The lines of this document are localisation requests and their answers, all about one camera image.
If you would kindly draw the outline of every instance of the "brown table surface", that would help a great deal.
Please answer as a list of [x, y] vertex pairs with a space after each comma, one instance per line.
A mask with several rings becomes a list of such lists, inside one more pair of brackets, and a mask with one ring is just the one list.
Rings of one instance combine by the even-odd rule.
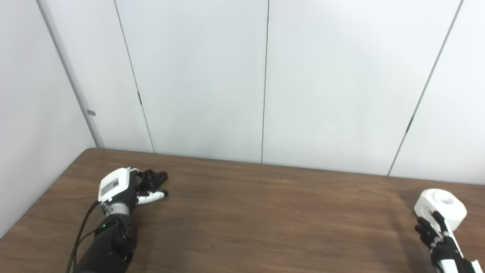
[[[167, 171], [170, 192], [132, 213], [131, 273], [431, 273], [412, 212], [427, 188], [465, 204], [455, 235], [485, 264], [484, 186], [88, 149], [0, 239], [0, 272], [64, 272], [100, 180], [128, 166]], [[95, 210], [85, 232], [102, 218]]]

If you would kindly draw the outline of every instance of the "robotic hand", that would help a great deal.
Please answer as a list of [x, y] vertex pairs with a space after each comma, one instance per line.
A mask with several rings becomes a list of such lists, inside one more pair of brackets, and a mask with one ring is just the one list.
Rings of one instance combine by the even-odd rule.
[[483, 273], [477, 260], [468, 261], [458, 246], [448, 223], [438, 211], [431, 214], [441, 231], [437, 231], [423, 217], [418, 217], [414, 229], [431, 253], [431, 263], [437, 273]]
[[[98, 201], [95, 202], [81, 225], [71, 258], [67, 266], [69, 272], [74, 264], [74, 273], [124, 273], [126, 272], [137, 244], [136, 228], [130, 212], [140, 204], [162, 199], [168, 191], [156, 191], [168, 175], [162, 171], [141, 171], [120, 168], [101, 180]], [[77, 246], [87, 217], [101, 204], [106, 218], [94, 231], [94, 239], [84, 256], [76, 264]]]

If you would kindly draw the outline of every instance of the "black robotic finger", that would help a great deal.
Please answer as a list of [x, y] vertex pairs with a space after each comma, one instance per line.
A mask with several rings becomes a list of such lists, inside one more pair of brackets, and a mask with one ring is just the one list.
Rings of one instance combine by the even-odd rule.
[[138, 191], [156, 191], [168, 179], [168, 174], [165, 171], [154, 172], [153, 170], [146, 170], [138, 174], [142, 182], [138, 185]]
[[418, 217], [418, 224], [420, 224], [424, 229], [426, 229], [426, 231], [428, 231], [428, 233], [432, 237], [441, 237], [438, 234], [438, 231], [436, 231], [435, 228], [433, 228], [433, 226], [431, 225], [431, 223], [429, 223], [429, 221], [426, 220], [425, 218], [419, 216]]
[[431, 215], [438, 223], [439, 228], [441, 228], [441, 232], [448, 231], [448, 227], [445, 223], [445, 218], [443, 217], [443, 215], [441, 215], [439, 211], [435, 210]]

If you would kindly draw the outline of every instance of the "white cylindrical object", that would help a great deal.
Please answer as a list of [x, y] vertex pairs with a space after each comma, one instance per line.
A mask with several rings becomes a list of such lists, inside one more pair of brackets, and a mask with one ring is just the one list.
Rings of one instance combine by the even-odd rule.
[[465, 205], [451, 192], [438, 188], [429, 188], [421, 193], [414, 211], [416, 215], [428, 220], [436, 230], [441, 231], [438, 223], [431, 215], [437, 210], [443, 215], [452, 231], [456, 230], [467, 215]]

